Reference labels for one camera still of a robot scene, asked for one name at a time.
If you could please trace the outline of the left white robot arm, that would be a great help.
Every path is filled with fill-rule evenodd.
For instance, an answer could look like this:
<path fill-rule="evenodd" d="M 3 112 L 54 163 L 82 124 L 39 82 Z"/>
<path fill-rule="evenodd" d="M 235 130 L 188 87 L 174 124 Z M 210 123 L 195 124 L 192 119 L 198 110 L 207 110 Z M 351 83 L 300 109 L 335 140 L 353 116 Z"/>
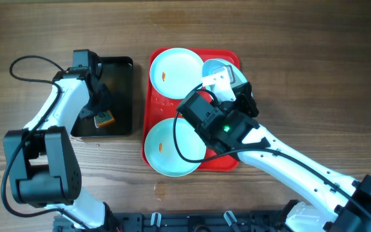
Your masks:
<path fill-rule="evenodd" d="M 96 53 L 75 50 L 72 66 L 49 81 L 52 92 L 39 113 L 23 129 L 4 136 L 1 200 L 12 215 L 57 212 L 82 231 L 120 231 L 109 206 L 82 187 L 70 141 L 78 118 L 93 117 L 109 106 L 109 93 L 99 82 L 103 66 Z"/>

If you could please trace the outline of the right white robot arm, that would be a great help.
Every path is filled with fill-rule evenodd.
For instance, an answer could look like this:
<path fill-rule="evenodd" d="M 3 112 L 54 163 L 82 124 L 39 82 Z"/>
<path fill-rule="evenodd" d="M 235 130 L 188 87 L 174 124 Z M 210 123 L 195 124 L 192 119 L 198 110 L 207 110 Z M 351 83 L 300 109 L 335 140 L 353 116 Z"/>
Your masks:
<path fill-rule="evenodd" d="M 230 156 L 273 176 L 306 199 L 291 200 L 276 229 L 288 231 L 371 231 L 371 175 L 343 175 L 284 144 L 255 117 L 258 109 L 250 83 L 232 88 L 222 100 L 201 96 L 197 86 L 177 107 L 216 158 Z"/>

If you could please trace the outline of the orange green sponge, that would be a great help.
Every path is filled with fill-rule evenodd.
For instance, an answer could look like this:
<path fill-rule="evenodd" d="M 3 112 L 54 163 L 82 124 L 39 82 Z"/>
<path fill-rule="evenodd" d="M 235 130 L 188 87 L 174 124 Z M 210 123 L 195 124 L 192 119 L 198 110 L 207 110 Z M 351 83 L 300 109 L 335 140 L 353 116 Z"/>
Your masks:
<path fill-rule="evenodd" d="M 97 128 L 109 126 L 114 122 L 115 118 L 109 110 L 99 112 L 96 116 L 94 116 L 94 123 Z"/>

